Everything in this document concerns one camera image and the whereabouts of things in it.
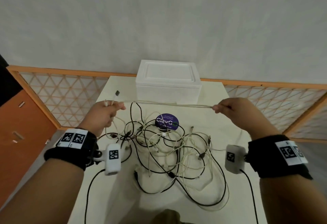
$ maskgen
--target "hand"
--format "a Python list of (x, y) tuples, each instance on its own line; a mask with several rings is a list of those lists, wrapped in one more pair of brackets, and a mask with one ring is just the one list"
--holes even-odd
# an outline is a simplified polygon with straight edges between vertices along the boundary
[(239, 128), (247, 131), (252, 140), (280, 132), (261, 111), (246, 98), (227, 98), (212, 107), (215, 113), (227, 116)]
[(88, 130), (96, 137), (99, 137), (105, 127), (110, 127), (112, 117), (116, 116), (117, 110), (125, 110), (124, 103), (108, 102), (108, 107), (105, 106), (104, 101), (95, 103), (88, 111), (84, 120), (78, 127)]

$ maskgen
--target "white sensor device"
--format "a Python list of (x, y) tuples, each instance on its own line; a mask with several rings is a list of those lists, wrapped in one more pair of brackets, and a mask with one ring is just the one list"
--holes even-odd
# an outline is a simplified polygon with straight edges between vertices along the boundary
[(239, 174), (240, 170), (244, 171), (244, 156), (246, 155), (245, 148), (238, 145), (227, 145), (225, 156), (225, 168), (227, 171)]
[(109, 144), (106, 150), (101, 150), (100, 152), (102, 152), (102, 156), (99, 158), (93, 158), (93, 160), (105, 162), (105, 175), (115, 175), (120, 172), (121, 159), (124, 155), (123, 150), (120, 149), (120, 144)]

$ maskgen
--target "orange door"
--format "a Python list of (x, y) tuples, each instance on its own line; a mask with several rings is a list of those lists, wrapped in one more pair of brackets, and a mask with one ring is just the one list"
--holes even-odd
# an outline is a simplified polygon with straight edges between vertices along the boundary
[(53, 123), (24, 90), (0, 107), (0, 206), (55, 131)]

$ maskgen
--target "left hand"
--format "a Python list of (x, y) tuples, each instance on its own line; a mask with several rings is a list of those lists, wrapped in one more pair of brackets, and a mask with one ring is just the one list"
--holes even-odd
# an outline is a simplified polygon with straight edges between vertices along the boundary
[(117, 110), (125, 110), (124, 103), (107, 101), (108, 107), (105, 106), (104, 101), (95, 103), (88, 111), (83, 121), (77, 128), (83, 128), (99, 137), (105, 127), (110, 127), (112, 117), (116, 116)]

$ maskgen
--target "box lid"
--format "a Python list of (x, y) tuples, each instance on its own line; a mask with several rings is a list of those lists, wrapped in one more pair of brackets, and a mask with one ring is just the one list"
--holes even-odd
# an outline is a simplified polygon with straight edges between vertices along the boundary
[(201, 88), (202, 83), (194, 63), (141, 60), (136, 85)]

